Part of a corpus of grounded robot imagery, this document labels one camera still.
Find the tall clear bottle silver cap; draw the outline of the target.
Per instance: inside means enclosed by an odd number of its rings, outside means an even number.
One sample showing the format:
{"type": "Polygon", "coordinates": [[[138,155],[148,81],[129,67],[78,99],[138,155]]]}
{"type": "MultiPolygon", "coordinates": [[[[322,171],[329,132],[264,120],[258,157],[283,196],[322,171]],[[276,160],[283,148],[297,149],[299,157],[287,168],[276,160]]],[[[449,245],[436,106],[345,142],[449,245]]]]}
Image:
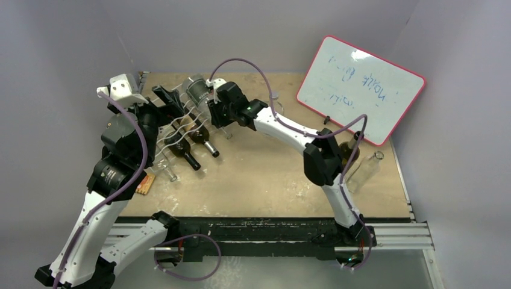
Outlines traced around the tall clear bottle silver cap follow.
{"type": "Polygon", "coordinates": [[[213,95],[211,88],[207,87],[205,80],[206,79],[198,73],[187,77],[182,82],[182,87],[194,106],[201,113],[201,116],[210,120],[211,114],[207,104],[209,101],[213,101],[213,95]]]}

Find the dark green wine bottle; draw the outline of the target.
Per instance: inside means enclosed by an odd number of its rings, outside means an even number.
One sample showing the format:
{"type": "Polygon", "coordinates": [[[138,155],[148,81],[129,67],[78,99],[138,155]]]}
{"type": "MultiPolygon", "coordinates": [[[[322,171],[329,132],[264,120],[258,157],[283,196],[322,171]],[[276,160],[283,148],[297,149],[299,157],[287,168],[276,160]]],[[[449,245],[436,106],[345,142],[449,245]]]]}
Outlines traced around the dark green wine bottle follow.
{"type": "Polygon", "coordinates": [[[184,158],[191,168],[198,171],[201,168],[200,163],[191,154],[189,142],[180,132],[170,132],[165,136],[165,146],[178,158],[184,158]]]}

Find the olive wine bottle beige label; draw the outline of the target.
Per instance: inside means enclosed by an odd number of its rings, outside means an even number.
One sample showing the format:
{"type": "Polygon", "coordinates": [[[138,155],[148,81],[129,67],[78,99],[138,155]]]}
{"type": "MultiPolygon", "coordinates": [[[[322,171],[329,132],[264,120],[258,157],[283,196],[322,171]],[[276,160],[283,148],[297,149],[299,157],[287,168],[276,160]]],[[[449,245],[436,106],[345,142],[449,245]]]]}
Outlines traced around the olive wine bottle beige label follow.
{"type": "Polygon", "coordinates": [[[203,145],[213,157],[220,156],[220,152],[210,141],[209,130],[200,120],[196,119],[193,113],[183,117],[178,123],[194,143],[203,145]]]}

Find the dark wine bottle foil neck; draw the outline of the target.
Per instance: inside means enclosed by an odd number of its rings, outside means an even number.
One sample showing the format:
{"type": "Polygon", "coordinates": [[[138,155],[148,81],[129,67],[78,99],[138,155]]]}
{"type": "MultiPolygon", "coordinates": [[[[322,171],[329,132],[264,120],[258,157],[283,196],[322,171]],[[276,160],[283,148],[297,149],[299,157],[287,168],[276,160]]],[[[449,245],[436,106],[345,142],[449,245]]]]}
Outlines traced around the dark wine bottle foil neck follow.
{"type": "Polygon", "coordinates": [[[350,169],[350,167],[353,165],[353,163],[359,158],[360,149],[356,148],[356,144],[357,144],[358,139],[360,138],[360,135],[361,135],[361,131],[357,131],[354,133],[354,135],[352,136],[352,138],[349,141],[345,141],[339,145],[340,155],[341,155],[341,163],[342,163],[343,168],[347,167],[348,169],[350,169]],[[354,155],[350,165],[347,166],[348,160],[353,152],[355,152],[355,155],[354,155]]]}

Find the round clear bottle silver cap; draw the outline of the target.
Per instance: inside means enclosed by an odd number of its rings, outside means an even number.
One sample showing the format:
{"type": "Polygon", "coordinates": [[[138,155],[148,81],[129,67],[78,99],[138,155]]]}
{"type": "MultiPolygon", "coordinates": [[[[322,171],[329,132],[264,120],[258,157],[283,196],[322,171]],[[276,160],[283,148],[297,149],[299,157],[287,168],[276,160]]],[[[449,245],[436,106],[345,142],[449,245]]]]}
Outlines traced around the round clear bottle silver cap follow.
{"type": "Polygon", "coordinates": [[[273,105],[274,105],[274,108],[275,108],[275,111],[280,114],[280,115],[284,115],[284,105],[279,101],[279,94],[278,92],[275,92],[275,91],[271,91],[271,100],[273,102],[273,105]]]}

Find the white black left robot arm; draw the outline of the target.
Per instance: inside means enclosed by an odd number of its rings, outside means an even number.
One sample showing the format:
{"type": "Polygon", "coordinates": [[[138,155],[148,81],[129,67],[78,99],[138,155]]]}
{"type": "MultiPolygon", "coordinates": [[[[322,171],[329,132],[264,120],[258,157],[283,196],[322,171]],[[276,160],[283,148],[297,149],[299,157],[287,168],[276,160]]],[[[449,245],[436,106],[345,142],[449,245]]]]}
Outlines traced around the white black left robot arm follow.
{"type": "Polygon", "coordinates": [[[136,85],[110,84],[98,92],[111,99],[113,117],[102,133],[101,159],[93,168],[79,218],[59,256],[35,278],[53,288],[111,288],[120,273],[150,247],[173,246],[179,221],[154,213],[136,232],[105,247],[121,211],[152,166],[158,130],[170,122],[165,110],[144,98],[136,85]]]}

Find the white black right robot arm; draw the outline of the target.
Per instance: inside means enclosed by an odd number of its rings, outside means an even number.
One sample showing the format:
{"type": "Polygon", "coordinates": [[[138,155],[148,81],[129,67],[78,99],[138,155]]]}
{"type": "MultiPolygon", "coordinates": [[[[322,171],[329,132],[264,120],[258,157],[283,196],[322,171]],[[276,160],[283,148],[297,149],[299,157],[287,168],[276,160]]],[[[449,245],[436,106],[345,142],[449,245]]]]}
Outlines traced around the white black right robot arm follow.
{"type": "Polygon", "coordinates": [[[264,101],[250,101],[235,82],[215,79],[206,86],[213,94],[207,106],[214,126],[237,123],[295,149],[303,158],[306,178],[322,188],[328,199],[340,241],[352,245],[361,239],[366,225],[346,186],[341,152],[329,129],[315,131],[275,113],[264,101]]]}

